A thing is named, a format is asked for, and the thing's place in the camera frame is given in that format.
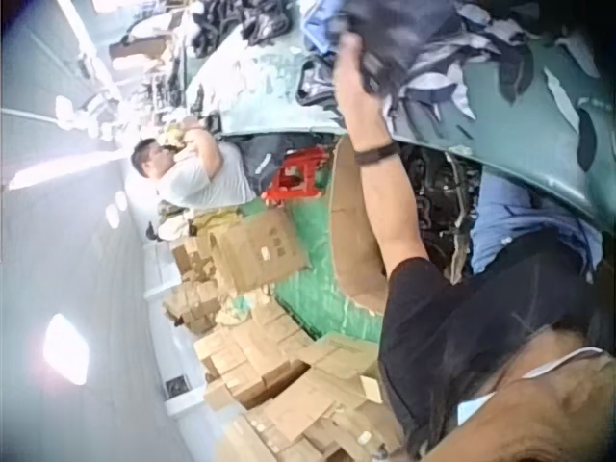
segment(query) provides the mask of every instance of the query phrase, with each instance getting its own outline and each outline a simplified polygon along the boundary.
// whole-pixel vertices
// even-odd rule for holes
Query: gray t-shirt
[[[211,210],[245,204],[255,198],[244,174],[242,154],[237,146],[218,144],[222,157],[220,171],[209,178],[199,158],[176,163],[158,183],[159,196],[179,207]]]

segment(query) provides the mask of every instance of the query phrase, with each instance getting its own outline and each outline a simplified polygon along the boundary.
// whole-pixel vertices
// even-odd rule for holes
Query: person
[[[484,169],[474,275],[451,285],[428,259],[398,148],[364,90],[361,47],[342,36],[334,84],[389,281],[379,368],[406,460],[616,460],[613,313],[588,283],[601,234]]]
[[[255,198],[237,146],[216,142],[194,117],[184,122],[184,151],[174,154],[154,139],[140,141],[131,162],[156,182],[159,196],[178,207],[199,211],[238,206]]]

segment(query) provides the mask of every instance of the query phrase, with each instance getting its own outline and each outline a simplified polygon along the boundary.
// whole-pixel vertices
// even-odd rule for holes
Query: black wristband
[[[360,167],[370,166],[372,164],[377,164],[381,162],[383,159],[395,156],[399,153],[400,147],[398,146],[398,143],[392,141],[385,146],[377,147],[376,149],[371,149],[369,151],[356,153],[355,163]]]

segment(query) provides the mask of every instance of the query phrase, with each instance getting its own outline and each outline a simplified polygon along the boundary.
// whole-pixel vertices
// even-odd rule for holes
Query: ear
[[[143,173],[145,173],[145,176],[147,176],[149,178],[150,176],[150,171],[152,169],[152,163],[151,161],[147,160],[147,161],[143,161],[141,163],[141,168],[143,169]]]

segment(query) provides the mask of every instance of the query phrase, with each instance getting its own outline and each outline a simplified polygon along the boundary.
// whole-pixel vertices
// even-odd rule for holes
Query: stacked cardboard boxes
[[[279,394],[307,369],[294,353],[312,339],[275,301],[255,307],[252,315],[238,326],[220,326],[194,344],[203,366],[220,380],[205,395],[213,407],[224,402],[226,389],[250,409]]]
[[[184,283],[166,301],[167,315],[176,324],[181,319],[196,334],[212,329],[213,314],[220,305],[227,306],[224,303],[229,298],[249,296],[307,267],[306,254],[283,209],[241,220],[235,217],[208,228],[203,236],[185,238],[171,247]],[[195,293],[207,308],[197,307]],[[210,322],[204,318],[206,312]],[[284,334],[291,328],[285,322],[279,320],[268,329]]]
[[[382,403],[377,344],[330,333],[296,356],[311,369],[264,411],[287,439],[321,423],[348,456],[360,461],[401,445],[398,423]]]
[[[203,335],[216,325],[219,297],[220,290],[214,281],[185,282],[173,288],[163,307],[173,322],[183,323],[192,333]]]
[[[210,252],[208,238],[206,236],[185,238],[182,248],[186,253],[186,258],[189,263],[188,267],[190,268],[188,271],[180,272],[182,274],[182,280],[184,282],[206,282],[212,280],[216,269],[214,260],[212,259],[212,253]]]
[[[376,354],[376,344],[335,333],[294,349],[293,357],[311,369],[228,425],[218,460],[317,462],[341,454],[366,462],[386,458],[403,440],[383,404]]]

